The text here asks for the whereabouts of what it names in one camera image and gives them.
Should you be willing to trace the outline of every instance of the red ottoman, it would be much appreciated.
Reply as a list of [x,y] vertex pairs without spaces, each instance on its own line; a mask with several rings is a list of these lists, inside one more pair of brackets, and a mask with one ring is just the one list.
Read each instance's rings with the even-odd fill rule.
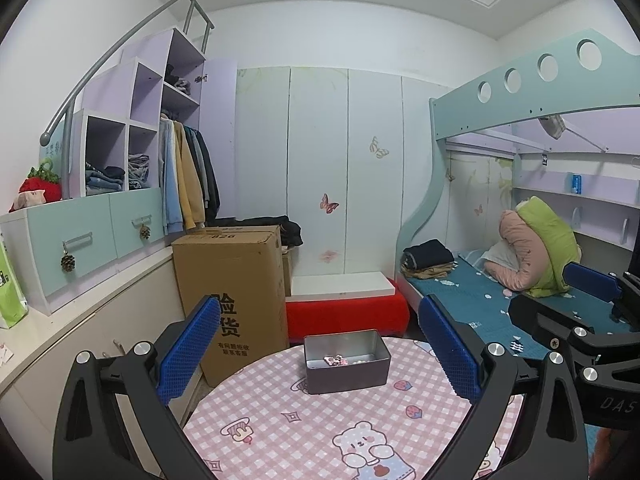
[[287,302],[289,340],[371,329],[383,336],[402,336],[409,323],[409,307],[395,283],[394,287],[394,295],[378,298]]

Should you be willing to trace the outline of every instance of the red butterfly decal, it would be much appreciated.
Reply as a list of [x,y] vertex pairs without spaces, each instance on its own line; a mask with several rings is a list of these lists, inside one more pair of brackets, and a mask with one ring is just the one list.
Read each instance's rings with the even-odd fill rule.
[[320,209],[324,209],[326,213],[329,214],[329,213],[333,213],[335,208],[337,208],[339,205],[340,204],[338,204],[337,202],[329,203],[329,197],[325,193],[322,196],[322,200],[320,202]]

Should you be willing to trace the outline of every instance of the green and white package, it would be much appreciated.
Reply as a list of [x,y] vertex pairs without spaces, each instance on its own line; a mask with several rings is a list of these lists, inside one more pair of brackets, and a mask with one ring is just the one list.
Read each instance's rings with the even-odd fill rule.
[[27,302],[24,299],[14,270],[4,249],[0,234],[0,328],[10,328],[27,314]]

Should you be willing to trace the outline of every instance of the red heart print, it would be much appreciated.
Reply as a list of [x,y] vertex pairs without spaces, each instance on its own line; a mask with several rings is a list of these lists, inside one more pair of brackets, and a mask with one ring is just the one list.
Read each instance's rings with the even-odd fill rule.
[[375,468],[373,468],[373,473],[376,476],[386,476],[389,471],[391,471],[391,469],[389,469],[387,466],[384,465],[380,465],[378,464],[377,466],[375,466]]

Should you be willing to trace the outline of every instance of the blue gripper pad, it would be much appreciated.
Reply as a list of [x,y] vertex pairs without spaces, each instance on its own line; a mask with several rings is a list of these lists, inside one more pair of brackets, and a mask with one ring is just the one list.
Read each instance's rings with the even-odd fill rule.
[[418,307],[418,324],[456,394],[475,403],[482,395],[478,363],[429,296]]
[[562,278],[567,285],[574,286],[602,301],[617,300],[622,295],[622,290],[613,276],[607,276],[575,262],[564,266]]
[[171,399],[184,393],[219,326],[220,303],[215,298],[208,298],[191,317],[187,328],[182,331],[160,365],[156,392],[165,406]]

